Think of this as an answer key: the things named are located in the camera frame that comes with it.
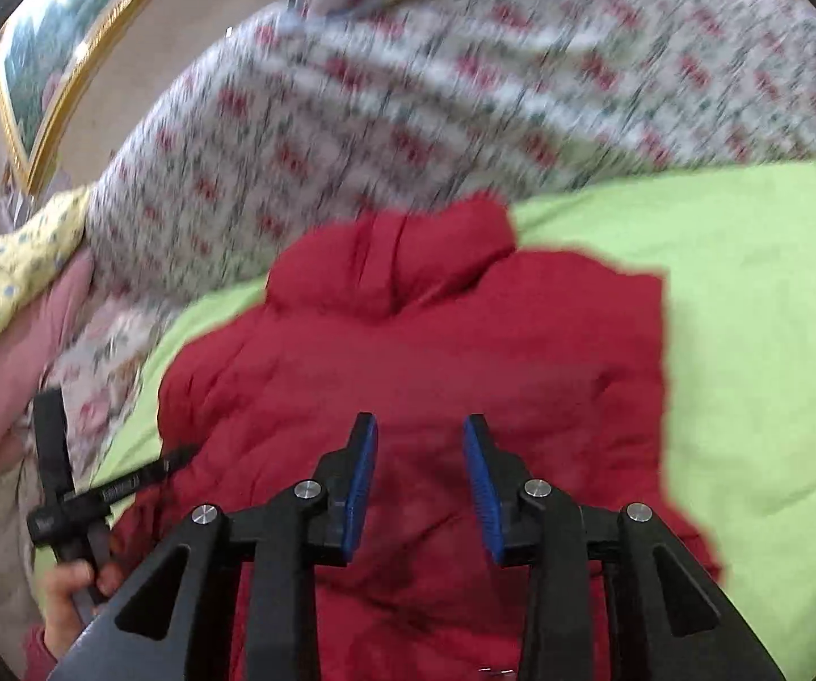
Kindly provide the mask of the person's left hand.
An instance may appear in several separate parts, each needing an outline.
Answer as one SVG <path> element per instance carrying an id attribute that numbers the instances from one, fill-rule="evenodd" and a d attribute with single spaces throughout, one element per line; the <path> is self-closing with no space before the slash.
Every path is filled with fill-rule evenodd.
<path id="1" fill-rule="evenodd" d="M 123 583 L 122 567 L 108 562 L 99 572 L 86 561 L 56 564 L 42 578 L 43 642 L 54 658 L 62 658 L 85 629 L 74 605 L 75 595 L 86 595 L 91 587 L 110 598 Z"/>

